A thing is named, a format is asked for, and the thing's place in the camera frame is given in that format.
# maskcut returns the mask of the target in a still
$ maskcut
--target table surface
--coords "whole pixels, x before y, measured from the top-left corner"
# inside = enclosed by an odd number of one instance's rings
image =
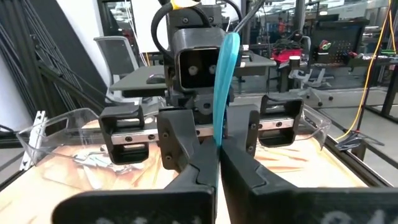
[[[98,123],[89,124],[98,127]],[[78,151],[99,151],[100,145],[62,146],[56,149],[64,155]],[[140,169],[116,175],[109,169],[86,167],[94,173],[103,190],[162,189],[177,173],[165,170],[156,144],[150,145],[148,160]],[[255,158],[277,175],[297,187],[366,187],[327,149],[320,150],[314,139],[295,141],[291,146],[268,149],[257,145]],[[47,156],[0,192],[1,223],[51,223],[52,210],[72,195],[92,190],[85,169],[71,159]],[[229,223],[228,209],[222,185],[218,188],[216,223]]]
[[[252,62],[246,62],[244,68],[247,67],[271,67],[275,66],[274,60],[253,54]],[[147,84],[147,79],[153,74],[164,74],[163,65],[154,65],[150,67],[140,67],[136,71],[127,75],[120,81],[109,87],[111,91],[128,91],[128,90],[150,90],[150,89],[166,89],[166,84]]]

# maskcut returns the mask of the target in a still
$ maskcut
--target yellow cable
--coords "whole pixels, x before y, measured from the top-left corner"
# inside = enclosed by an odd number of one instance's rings
[[[146,55],[146,57],[147,57],[147,63],[148,63],[148,67],[150,67],[150,62],[149,62],[148,52],[145,52],[145,55]]]
[[[342,136],[336,138],[337,141],[342,139],[342,138],[344,138],[345,136],[347,136],[351,132],[351,130],[354,128],[354,125],[356,124],[356,121],[359,118],[359,114],[361,113],[361,109],[362,109],[361,107],[362,107],[363,101],[365,99],[366,87],[368,86],[369,77],[370,77],[370,74],[371,74],[371,68],[372,68],[372,65],[373,65],[374,58],[376,57],[377,50],[379,49],[380,44],[381,44],[381,40],[382,40],[382,36],[384,34],[384,28],[386,27],[386,22],[387,22],[388,16],[389,15],[387,14],[386,18],[384,19],[383,26],[381,27],[381,31],[380,31],[380,37],[379,37],[379,40],[377,41],[376,49],[375,49],[375,51],[373,53],[373,56],[371,58],[371,61],[369,63],[368,73],[366,74],[365,84],[364,84],[364,88],[363,88],[363,92],[362,92],[362,98],[361,98],[361,102],[359,104],[358,110],[356,112],[355,119],[354,119],[352,125],[347,130],[347,132],[345,132]]]
[[[396,37],[394,33],[394,29],[392,28],[392,16],[391,16],[391,10],[388,12],[388,17],[390,19],[390,32],[391,32],[391,37],[392,37],[392,48],[394,49],[394,53],[397,53],[397,47],[396,47]]]

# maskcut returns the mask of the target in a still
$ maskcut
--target gray chair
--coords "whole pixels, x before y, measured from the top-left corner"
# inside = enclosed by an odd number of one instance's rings
[[[109,87],[128,74],[138,69],[137,60],[127,38],[123,36],[95,37],[94,41],[105,59],[108,67],[110,83],[106,92],[107,103],[142,103],[142,98],[125,98],[122,91],[110,91]]]
[[[321,69],[318,78],[311,82],[310,77],[312,74],[312,69],[310,70],[310,73],[306,73],[302,75],[300,70],[293,70],[289,74],[289,78],[298,80],[300,83],[300,88],[299,89],[293,89],[290,90],[291,92],[297,92],[298,96],[306,96],[307,99],[310,98],[310,96],[315,96],[318,100],[318,106],[322,106],[322,99],[321,96],[327,96],[329,100],[333,100],[333,96],[331,95],[330,92],[328,91],[323,91],[323,90],[317,90],[317,88],[322,87],[322,86],[331,86],[328,82],[325,81],[324,76],[325,76],[325,68]]]

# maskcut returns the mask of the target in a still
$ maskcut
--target blue plastic object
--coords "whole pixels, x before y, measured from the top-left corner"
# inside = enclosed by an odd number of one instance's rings
[[[238,59],[240,42],[238,33],[232,32],[227,34],[218,55],[213,98],[214,139],[218,147],[221,146],[223,138],[226,101]]]

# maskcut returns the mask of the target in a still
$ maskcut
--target blue tongs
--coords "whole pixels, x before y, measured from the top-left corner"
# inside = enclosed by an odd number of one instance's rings
[[[238,59],[239,47],[239,34],[229,33],[225,36],[218,55],[213,97],[213,129],[217,147],[221,147],[223,138],[228,92]]]

